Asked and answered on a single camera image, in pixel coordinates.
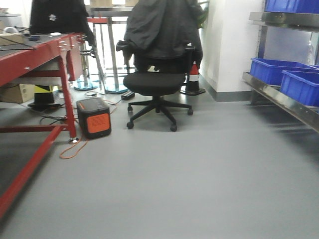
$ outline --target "red and white cone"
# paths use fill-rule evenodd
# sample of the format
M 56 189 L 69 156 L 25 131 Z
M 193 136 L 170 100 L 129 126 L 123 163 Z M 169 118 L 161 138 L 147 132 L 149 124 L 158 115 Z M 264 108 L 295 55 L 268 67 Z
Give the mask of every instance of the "red and white cone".
M 193 65 L 189 73 L 189 79 L 187 79 L 187 82 L 186 82 L 186 86 L 183 87 L 180 90 L 180 92 L 190 96 L 196 96 L 201 93 L 204 93 L 206 90 L 199 87 L 198 79 L 199 79 L 198 67 L 196 63 L 193 62 Z

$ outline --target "cardboard box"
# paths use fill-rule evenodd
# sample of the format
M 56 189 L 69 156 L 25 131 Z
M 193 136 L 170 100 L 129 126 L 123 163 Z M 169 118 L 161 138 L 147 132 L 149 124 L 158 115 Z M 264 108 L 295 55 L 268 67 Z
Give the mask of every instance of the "cardboard box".
M 0 20 L 0 32 L 2 32 L 4 28 L 4 22 Z
M 135 6 L 139 0 L 126 0 L 125 6 Z
M 18 43 L 24 43 L 22 35 L 12 33 L 0 34 L 0 46 L 15 45 Z
M 113 6 L 112 0 L 91 0 L 91 7 Z
M 8 83 L 0 87 L 0 101 L 24 103 L 34 97 L 34 85 Z

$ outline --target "red metal workbench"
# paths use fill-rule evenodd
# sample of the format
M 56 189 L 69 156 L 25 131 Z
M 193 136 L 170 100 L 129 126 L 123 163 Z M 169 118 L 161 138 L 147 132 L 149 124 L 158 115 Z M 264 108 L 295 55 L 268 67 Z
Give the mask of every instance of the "red metal workbench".
M 75 118 L 68 89 L 68 81 L 75 80 L 82 74 L 80 45 L 82 34 L 70 33 L 61 36 L 42 35 L 39 42 L 26 41 L 27 45 L 3 46 L 0 51 L 0 86 L 18 77 L 60 77 L 65 100 L 66 121 L 64 124 L 26 125 L 0 127 L 0 133 L 8 132 L 50 132 L 45 141 L 14 178 L 0 197 L 0 219 L 9 209 L 24 184 L 33 174 L 42 158 L 49 150 L 61 131 L 69 131 L 71 139 L 76 137 Z M 46 62 L 55 59 L 59 69 L 51 71 L 32 71 Z

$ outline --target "wall baseboard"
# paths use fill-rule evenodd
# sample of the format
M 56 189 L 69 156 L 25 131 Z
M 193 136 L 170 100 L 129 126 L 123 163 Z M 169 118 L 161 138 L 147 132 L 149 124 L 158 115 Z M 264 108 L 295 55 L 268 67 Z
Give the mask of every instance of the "wall baseboard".
M 250 101 L 251 98 L 251 91 L 216 92 L 202 75 L 199 77 L 199 83 L 207 90 L 216 102 Z

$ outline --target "office chair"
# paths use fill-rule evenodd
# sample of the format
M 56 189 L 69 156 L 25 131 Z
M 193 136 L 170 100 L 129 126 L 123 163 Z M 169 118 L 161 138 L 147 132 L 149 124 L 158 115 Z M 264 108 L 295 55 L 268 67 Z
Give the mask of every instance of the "office chair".
M 175 132 L 177 130 L 176 119 L 168 111 L 166 107 L 188 108 L 187 114 L 193 115 L 193 109 L 191 105 L 181 104 L 166 101 L 163 96 L 171 95 L 180 90 L 181 86 L 185 82 L 185 76 L 189 77 L 189 71 L 192 66 L 192 53 L 195 50 L 193 46 L 187 46 L 185 54 L 178 61 L 174 60 L 157 60 L 147 59 L 149 65 L 169 65 L 176 63 L 178 66 L 182 66 L 180 70 L 175 73 L 170 73 L 159 67 L 159 72 L 139 71 L 129 73 L 130 64 L 129 59 L 134 54 L 132 47 L 129 43 L 119 41 L 116 47 L 116 51 L 123 51 L 125 64 L 127 66 L 127 76 L 124 78 L 124 85 L 132 92 L 139 93 L 143 96 L 152 96 L 149 101 L 131 102 L 128 106 L 128 111 L 133 111 L 132 106 L 146 106 L 138 113 L 130 118 L 127 123 L 128 129 L 134 127 L 134 120 L 145 115 L 149 111 L 155 109 L 156 113 L 163 112 L 172 122 L 170 130 Z

